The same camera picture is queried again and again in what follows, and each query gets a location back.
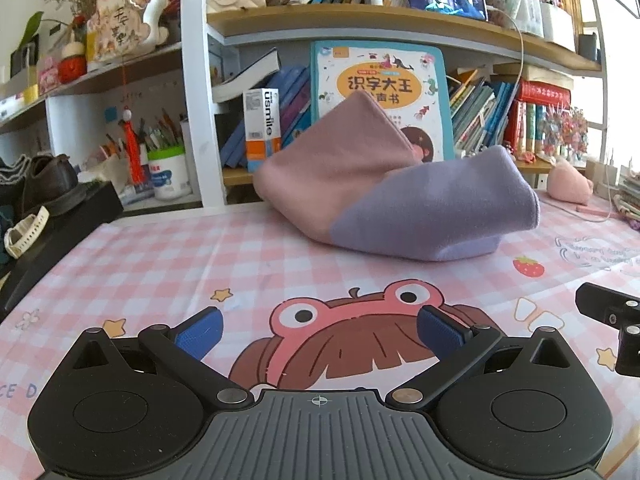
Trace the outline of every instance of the red hanging ornament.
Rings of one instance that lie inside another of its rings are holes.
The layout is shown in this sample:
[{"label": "red hanging ornament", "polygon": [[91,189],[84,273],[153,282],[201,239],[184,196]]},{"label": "red hanging ornament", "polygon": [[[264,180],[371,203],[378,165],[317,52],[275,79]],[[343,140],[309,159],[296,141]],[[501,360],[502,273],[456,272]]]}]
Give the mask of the red hanging ornament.
[{"label": "red hanging ornament", "polygon": [[138,138],[131,126],[131,110],[128,106],[124,107],[124,113],[122,114],[124,124],[122,129],[124,130],[127,139],[127,155],[129,155],[129,173],[131,175],[131,182],[135,186],[143,184],[145,181],[145,173],[140,166],[140,147],[138,146]]}]

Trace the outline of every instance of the green lid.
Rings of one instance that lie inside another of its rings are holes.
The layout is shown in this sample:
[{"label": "green lid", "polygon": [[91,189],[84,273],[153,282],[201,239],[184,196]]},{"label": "green lid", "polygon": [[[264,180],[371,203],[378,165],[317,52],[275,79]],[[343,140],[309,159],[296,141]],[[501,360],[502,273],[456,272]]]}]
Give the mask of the green lid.
[{"label": "green lid", "polygon": [[164,150],[156,150],[148,152],[146,157],[149,160],[161,160],[162,158],[171,158],[172,156],[184,155],[184,146],[172,146]]}]

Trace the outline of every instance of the green leaf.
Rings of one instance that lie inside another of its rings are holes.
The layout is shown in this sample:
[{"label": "green leaf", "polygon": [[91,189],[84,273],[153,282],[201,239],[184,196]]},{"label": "green leaf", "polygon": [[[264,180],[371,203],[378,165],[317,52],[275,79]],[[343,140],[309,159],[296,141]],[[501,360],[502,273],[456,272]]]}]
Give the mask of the green leaf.
[{"label": "green leaf", "polygon": [[33,38],[36,35],[38,29],[40,28],[40,22],[42,21],[43,14],[44,12],[39,10],[29,18],[29,21],[27,22],[27,26],[24,28],[24,35],[22,37],[22,40],[20,41],[20,45],[18,46],[18,49],[24,47],[27,43],[31,41],[31,38]]}]

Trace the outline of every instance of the smartphone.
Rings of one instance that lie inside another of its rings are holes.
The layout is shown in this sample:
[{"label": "smartphone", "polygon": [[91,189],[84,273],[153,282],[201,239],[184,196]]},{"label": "smartphone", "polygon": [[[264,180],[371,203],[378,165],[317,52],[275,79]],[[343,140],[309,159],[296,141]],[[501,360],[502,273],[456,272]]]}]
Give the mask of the smartphone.
[{"label": "smartphone", "polygon": [[412,9],[452,14],[481,22],[487,21],[484,0],[409,0],[409,6]]}]

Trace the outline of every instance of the pink plush toy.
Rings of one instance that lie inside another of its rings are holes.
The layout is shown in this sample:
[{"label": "pink plush toy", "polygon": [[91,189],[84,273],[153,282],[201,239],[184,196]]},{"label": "pink plush toy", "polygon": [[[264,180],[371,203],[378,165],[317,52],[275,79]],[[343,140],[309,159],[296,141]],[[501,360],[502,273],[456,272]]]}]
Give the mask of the pink plush toy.
[{"label": "pink plush toy", "polygon": [[593,193],[593,182],[581,175],[564,158],[559,158],[549,172],[546,192],[556,200],[586,205]]}]

